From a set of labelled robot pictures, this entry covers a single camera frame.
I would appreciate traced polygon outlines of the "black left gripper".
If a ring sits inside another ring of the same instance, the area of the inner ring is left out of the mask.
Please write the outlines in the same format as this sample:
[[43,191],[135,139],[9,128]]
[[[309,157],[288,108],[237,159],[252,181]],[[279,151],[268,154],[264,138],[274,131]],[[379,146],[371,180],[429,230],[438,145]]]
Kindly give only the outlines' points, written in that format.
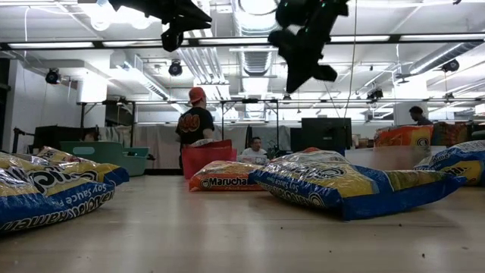
[[[163,24],[177,17],[178,30],[203,30],[211,27],[212,18],[190,0],[108,0],[115,11],[122,6],[140,11],[145,17],[156,17]],[[169,28],[161,34],[162,48],[177,50],[184,40],[183,32]]]

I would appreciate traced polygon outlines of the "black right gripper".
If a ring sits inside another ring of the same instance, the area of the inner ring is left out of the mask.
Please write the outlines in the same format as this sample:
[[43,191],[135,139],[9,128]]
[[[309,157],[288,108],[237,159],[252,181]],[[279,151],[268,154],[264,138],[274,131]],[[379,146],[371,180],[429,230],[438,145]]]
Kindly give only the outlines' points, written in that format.
[[318,61],[336,19],[349,15],[348,1],[281,0],[278,4],[275,18],[280,29],[268,35],[268,42],[287,63],[287,93],[294,93],[312,77],[327,82],[337,79],[338,73],[330,65]]

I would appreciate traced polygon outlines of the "orange chicken noodle pack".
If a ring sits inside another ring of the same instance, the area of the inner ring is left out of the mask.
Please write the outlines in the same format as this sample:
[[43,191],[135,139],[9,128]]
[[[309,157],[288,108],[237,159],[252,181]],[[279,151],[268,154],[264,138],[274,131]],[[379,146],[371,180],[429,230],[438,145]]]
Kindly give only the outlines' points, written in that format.
[[260,165],[214,161],[188,180],[189,191],[262,191],[256,182],[249,179],[249,174],[258,169],[261,169]]
[[374,145],[382,146],[429,146],[433,125],[406,125],[385,127],[376,131]]

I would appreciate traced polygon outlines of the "blue soy sauce noodle pack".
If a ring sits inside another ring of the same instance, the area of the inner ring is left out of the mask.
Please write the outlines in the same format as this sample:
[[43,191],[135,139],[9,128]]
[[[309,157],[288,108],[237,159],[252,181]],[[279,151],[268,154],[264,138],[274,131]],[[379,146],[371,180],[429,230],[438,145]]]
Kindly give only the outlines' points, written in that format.
[[114,196],[113,167],[88,162],[29,162],[0,153],[0,234],[85,215]]
[[415,170],[442,171],[467,178],[467,186],[485,187],[485,140],[459,143],[414,166]]
[[49,146],[44,146],[36,156],[46,160],[53,170],[71,176],[105,183],[112,181],[116,186],[130,180],[127,169],[121,166],[111,163],[97,163]]
[[441,171],[381,171],[347,163],[269,162],[249,179],[273,196],[336,212],[346,221],[404,212],[439,201],[466,182]]

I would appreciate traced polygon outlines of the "large black monitor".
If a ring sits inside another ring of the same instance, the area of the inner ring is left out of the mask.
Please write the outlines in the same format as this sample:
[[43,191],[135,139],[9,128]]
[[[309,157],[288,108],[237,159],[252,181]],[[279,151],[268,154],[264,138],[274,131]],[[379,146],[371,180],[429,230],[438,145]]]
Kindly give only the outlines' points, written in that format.
[[352,146],[350,118],[303,118],[302,145],[342,155]]

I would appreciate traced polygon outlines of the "person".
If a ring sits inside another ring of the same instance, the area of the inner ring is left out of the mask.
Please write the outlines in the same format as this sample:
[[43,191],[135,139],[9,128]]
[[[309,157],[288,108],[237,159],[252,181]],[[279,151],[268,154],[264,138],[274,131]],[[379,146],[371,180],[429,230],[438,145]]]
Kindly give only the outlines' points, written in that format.
[[411,116],[411,119],[417,123],[418,126],[423,126],[423,125],[432,125],[433,122],[428,120],[424,116],[423,109],[418,107],[418,106],[412,106],[409,109],[409,114]]
[[249,148],[242,151],[242,155],[256,156],[256,155],[267,155],[267,152],[261,147],[261,138],[256,136],[250,141]]
[[203,139],[213,139],[214,119],[206,108],[207,97],[201,87],[193,87],[189,91],[191,108],[179,118],[176,135],[180,144],[179,166],[183,168],[182,149]]

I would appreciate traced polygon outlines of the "clear plastic bin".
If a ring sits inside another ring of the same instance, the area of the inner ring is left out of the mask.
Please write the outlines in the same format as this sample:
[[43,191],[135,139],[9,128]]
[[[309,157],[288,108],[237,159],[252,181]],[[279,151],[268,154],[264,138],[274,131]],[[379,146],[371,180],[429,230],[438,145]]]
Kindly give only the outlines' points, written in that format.
[[445,149],[445,146],[383,146],[346,150],[354,165],[381,171],[411,170],[421,160]]

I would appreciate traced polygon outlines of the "beige backdrop curtain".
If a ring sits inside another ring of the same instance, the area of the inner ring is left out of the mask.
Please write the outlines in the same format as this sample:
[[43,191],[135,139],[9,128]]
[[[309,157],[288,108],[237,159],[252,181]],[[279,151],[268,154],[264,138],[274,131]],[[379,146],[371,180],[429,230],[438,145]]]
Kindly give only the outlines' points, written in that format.
[[[179,167],[180,144],[175,140],[174,124],[142,124],[132,130],[128,126],[101,127],[100,140],[120,143],[123,147],[146,147],[155,157],[147,163],[148,169],[176,169]],[[229,139],[237,152],[242,152],[249,140],[258,137],[262,149],[268,151],[278,146],[291,150],[291,128],[276,124],[216,124],[216,140]]]

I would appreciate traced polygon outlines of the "pink plastic bin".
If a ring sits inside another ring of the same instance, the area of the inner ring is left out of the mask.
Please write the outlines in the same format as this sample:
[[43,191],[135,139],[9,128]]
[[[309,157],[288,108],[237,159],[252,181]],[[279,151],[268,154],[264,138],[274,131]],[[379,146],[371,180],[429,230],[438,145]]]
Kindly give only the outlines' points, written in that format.
[[181,151],[183,175],[189,180],[195,173],[214,161],[236,161],[237,150],[232,147],[231,140],[217,140],[206,147],[192,148],[184,146]]

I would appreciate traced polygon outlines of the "teal plastic bin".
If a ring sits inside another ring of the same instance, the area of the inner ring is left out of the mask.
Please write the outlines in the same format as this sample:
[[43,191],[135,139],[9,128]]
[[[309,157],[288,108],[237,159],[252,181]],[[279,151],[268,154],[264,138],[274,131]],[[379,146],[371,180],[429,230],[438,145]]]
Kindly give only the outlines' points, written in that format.
[[125,168],[131,177],[145,173],[149,157],[148,147],[124,148],[116,142],[60,142],[61,151],[97,163],[110,163]]

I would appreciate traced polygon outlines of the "red patterned cloth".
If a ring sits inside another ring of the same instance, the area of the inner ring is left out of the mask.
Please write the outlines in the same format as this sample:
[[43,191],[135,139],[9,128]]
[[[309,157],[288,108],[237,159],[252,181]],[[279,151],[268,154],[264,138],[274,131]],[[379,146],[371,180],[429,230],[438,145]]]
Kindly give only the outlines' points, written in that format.
[[433,125],[432,146],[454,146],[469,141],[466,123],[449,124],[438,122]]

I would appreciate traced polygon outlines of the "black equipment case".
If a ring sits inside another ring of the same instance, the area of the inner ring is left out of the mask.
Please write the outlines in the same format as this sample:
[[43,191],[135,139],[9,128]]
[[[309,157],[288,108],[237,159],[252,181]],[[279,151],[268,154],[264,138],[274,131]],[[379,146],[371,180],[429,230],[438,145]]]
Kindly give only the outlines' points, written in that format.
[[88,133],[98,133],[98,127],[62,127],[62,126],[45,126],[37,127],[34,133],[33,147],[41,149],[49,146],[54,149],[61,148],[61,142],[64,141],[81,141]]

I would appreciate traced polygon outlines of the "silver ventilation duct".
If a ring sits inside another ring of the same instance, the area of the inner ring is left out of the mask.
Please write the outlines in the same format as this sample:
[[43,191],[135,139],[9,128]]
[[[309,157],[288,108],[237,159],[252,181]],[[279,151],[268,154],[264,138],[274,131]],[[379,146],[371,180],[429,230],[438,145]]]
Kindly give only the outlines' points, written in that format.
[[[267,36],[277,29],[275,12],[279,0],[230,0],[238,36]],[[242,70],[248,76],[264,76],[271,67],[270,52],[242,52]]]

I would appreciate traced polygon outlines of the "black rig frame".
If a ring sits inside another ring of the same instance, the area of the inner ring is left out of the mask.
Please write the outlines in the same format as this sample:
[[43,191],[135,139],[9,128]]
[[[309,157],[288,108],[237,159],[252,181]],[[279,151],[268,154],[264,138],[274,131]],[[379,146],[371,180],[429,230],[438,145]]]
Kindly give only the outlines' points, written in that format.
[[[478,33],[416,33],[390,35],[333,36],[331,45],[366,45],[399,43],[448,43],[448,42],[485,42],[485,32]],[[188,38],[182,47],[244,47],[267,46],[265,36],[231,36]],[[80,40],[51,42],[0,42],[0,52],[7,51],[61,51],[90,49],[157,49],[162,47],[160,39],[124,40]]]

